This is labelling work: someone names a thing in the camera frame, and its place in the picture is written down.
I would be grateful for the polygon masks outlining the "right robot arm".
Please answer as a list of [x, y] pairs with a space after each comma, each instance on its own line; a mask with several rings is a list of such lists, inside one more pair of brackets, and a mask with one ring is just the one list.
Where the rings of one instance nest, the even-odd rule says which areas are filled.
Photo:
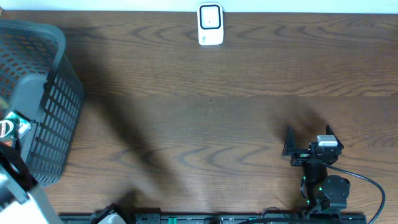
[[291, 166], [303, 168], [300, 190], [307, 201], [307, 208], [302, 210], [302, 218], [331, 217], [338, 220], [341, 211], [347, 208], [351, 187], [349, 180], [329, 175], [327, 171], [343, 149], [343, 144], [330, 126], [326, 127], [325, 134], [318, 135], [316, 141], [301, 149], [296, 146], [292, 128], [287, 128], [282, 155], [290, 157]]

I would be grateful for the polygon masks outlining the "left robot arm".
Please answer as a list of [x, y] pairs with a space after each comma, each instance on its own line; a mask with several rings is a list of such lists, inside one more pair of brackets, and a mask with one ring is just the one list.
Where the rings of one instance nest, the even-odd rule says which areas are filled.
[[1, 145], [1, 223], [62, 224], [19, 152]]

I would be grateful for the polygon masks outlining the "dark green round-logo packet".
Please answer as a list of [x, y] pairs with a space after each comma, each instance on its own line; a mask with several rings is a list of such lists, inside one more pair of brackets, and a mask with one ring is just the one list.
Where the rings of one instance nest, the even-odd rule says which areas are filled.
[[14, 111], [9, 112], [1, 120], [1, 144], [15, 148], [16, 143], [30, 131], [31, 126], [31, 120]]

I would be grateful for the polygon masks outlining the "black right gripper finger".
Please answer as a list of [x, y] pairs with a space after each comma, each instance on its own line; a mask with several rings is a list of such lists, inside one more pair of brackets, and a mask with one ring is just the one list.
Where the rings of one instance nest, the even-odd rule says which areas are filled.
[[287, 135], [284, 144], [284, 151], [293, 151], [295, 149], [295, 139], [293, 135], [292, 128], [289, 126], [287, 128]]
[[338, 137], [334, 134], [330, 125], [326, 126], [326, 134], [330, 136], [330, 140], [327, 142], [327, 146], [342, 146], [341, 141]]

